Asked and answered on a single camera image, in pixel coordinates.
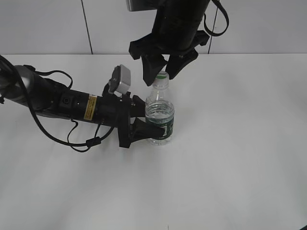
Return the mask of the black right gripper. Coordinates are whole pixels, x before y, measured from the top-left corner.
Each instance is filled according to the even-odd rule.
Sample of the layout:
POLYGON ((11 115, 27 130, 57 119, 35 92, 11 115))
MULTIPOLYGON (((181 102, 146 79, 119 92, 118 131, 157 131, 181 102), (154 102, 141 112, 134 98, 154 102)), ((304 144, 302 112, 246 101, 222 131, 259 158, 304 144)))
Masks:
POLYGON ((143 80, 147 86, 151 86, 166 64, 165 71, 168 73, 169 79, 174 79, 185 66, 197 59, 199 54, 194 48, 198 45, 205 46, 209 38, 205 31, 197 31, 191 44, 185 49, 179 49, 173 46, 174 40, 173 43, 167 45, 150 33, 130 42, 129 54, 134 60, 141 57, 143 80), (170 55, 168 62, 163 55, 170 55))

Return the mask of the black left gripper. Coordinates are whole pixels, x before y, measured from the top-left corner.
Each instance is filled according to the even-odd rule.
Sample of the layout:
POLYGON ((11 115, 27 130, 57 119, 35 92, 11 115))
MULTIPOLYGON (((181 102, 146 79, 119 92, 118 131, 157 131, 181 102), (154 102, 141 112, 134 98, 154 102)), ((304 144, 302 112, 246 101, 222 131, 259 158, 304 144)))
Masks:
POLYGON ((153 124, 146 123, 138 117, 145 117, 145 101, 139 96, 130 97, 131 92, 116 96, 115 94, 104 94, 108 104, 103 109, 106 115, 98 125, 110 126, 110 129, 99 138, 100 143, 104 141, 116 128, 118 131, 119 146, 129 148, 131 143, 144 139, 162 139, 165 129, 153 124))

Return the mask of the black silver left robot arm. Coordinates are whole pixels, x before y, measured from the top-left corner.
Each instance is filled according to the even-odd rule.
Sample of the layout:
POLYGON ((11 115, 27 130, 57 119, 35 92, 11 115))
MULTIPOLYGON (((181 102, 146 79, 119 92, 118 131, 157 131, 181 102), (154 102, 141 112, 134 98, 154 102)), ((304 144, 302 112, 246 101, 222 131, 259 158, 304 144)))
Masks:
POLYGON ((130 96, 130 71, 116 66, 102 95, 75 91, 71 86, 47 78, 52 72, 39 72, 28 65, 10 68, 0 66, 0 101, 11 100, 27 106, 27 99, 36 115, 89 122, 117 128, 119 145, 129 148, 131 143, 148 138, 161 138, 162 127, 145 123, 145 102, 130 96))

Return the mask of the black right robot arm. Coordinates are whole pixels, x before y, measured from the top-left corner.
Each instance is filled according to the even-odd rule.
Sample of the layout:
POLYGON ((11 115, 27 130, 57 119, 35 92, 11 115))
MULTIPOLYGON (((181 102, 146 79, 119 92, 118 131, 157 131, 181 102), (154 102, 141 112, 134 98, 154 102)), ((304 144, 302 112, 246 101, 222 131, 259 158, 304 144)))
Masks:
POLYGON ((131 11, 156 10, 151 33, 132 41, 129 54, 142 60, 143 80, 151 86, 161 70, 172 80, 198 57, 209 35, 199 30, 207 0, 130 0, 131 11))

